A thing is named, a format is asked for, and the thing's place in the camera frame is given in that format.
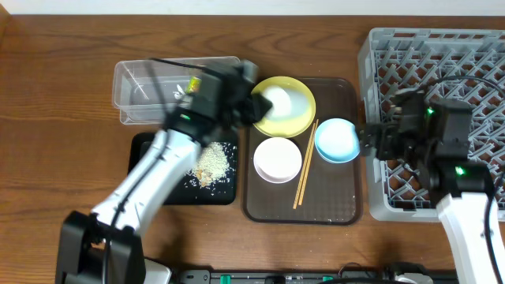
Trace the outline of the rice food scraps pile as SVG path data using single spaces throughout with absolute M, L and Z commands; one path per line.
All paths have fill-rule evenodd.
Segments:
M 200 190 L 210 196 L 230 191 L 236 174 L 236 150 L 237 146 L 231 142 L 209 144 L 196 165 L 186 172 L 183 188 Z

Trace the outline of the light blue bowl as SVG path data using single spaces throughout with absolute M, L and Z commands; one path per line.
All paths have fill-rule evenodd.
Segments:
M 328 163 L 347 163 L 360 154 L 355 125 L 343 118 L 331 118 L 321 123 L 315 133 L 315 147 Z

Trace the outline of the wooden chopstick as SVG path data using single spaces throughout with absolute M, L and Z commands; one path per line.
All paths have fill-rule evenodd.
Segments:
M 295 198 L 294 198 L 294 203 L 293 203 L 293 209 L 294 210 L 296 210 L 296 208 L 297 208 L 299 197 L 301 195 L 302 184 L 303 184 L 303 181 L 305 179 L 305 170 L 306 170 L 308 159 L 309 159 L 310 145 L 312 143 L 312 138 L 313 138 L 313 134 L 314 134 L 315 128 L 316 128 L 316 123 L 314 122 L 312 124 L 311 132 L 310 132 L 310 135 L 309 135 L 309 141 L 308 141 L 307 148 L 306 148 L 306 151 L 305 151 L 305 156 L 304 156 L 304 159 L 303 159 L 302 168 L 301 168 L 301 172 L 300 172 L 300 178 L 299 178 L 299 182 L 298 182 L 298 185 L 297 185 L 297 191 L 296 191 L 296 195 L 295 195 Z
M 317 128 L 318 124 L 319 124 L 319 120 L 316 119 L 316 128 Z M 311 163 L 311 160 L 312 160 L 312 153 L 313 153 L 313 148 L 314 148 L 314 138 L 315 138 L 316 128 L 315 128 L 315 131 L 314 131 L 314 134 L 313 134 L 312 143 L 310 145 L 309 159 L 308 159 L 307 167 L 306 167 L 306 170 L 305 170 L 305 179 L 304 179 L 303 184 L 302 184 L 301 195 L 299 197 L 299 201 L 298 201 L 297 207 L 300 207 L 303 204 L 303 199 L 304 199 L 304 194 L 305 194 L 305 186 L 306 186 L 306 183 L 307 183 L 307 179 L 308 179 L 308 175 L 309 175 L 309 167 L 310 167 L 310 163 Z

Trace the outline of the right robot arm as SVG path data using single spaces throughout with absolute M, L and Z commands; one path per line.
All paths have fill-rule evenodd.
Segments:
M 414 169 L 446 232 L 460 283 L 502 283 L 499 186 L 486 164 L 468 157 L 472 107 L 453 99 L 427 103 L 422 91 L 394 101 L 397 120 L 357 127 L 362 153 Z

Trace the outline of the white tissue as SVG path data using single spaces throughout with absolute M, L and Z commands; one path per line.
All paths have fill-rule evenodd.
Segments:
M 173 92 L 174 98 L 178 101 L 186 101 L 187 100 L 187 95 L 185 90 L 182 88 L 180 84 L 176 85 L 177 90 Z

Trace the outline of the white cup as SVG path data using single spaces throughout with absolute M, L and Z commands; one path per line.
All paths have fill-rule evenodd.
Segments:
M 270 121 L 285 121 L 303 115 L 309 108 L 309 101 L 301 92 L 279 86 L 267 87 L 262 96 L 272 103 L 265 118 Z

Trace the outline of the yellow plate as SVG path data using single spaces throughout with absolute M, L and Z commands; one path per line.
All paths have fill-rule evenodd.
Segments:
M 259 92 L 262 95 L 263 91 L 270 86 L 289 88 L 303 93 L 309 101 L 309 108 L 303 115 L 285 121 L 270 121 L 264 117 L 254 127 L 267 136 L 290 138 L 303 133 L 312 124 L 316 114 L 316 101 L 312 91 L 300 80 L 293 77 L 277 76 L 262 80 L 252 92 Z

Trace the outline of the white bowl with food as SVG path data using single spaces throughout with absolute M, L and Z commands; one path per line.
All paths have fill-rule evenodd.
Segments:
M 298 146 L 281 137 L 272 137 L 261 142 L 252 160 L 260 177 L 273 184 L 291 181 L 298 175 L 302 166 Z

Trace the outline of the green snack wrapper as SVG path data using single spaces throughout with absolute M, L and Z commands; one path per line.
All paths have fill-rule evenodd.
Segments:
M 199 77 L 191 77 L 189 80 L 189 84 L 186 87 L 186 93 L 195 93 L 200 88 L 201 79 Z

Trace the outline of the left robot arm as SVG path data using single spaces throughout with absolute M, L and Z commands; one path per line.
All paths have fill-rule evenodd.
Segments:
M 253 92 L 258 67 L 249 60 L 201 67 L 188 107 L 165 109 L 162 128 L 127 178 L 88 215 L 64 220 L 57 283 L 168 283 L 170 268 L 144 256 L 142 237 L 166 198 L 210 143 L 251 126 L 272 104 Z

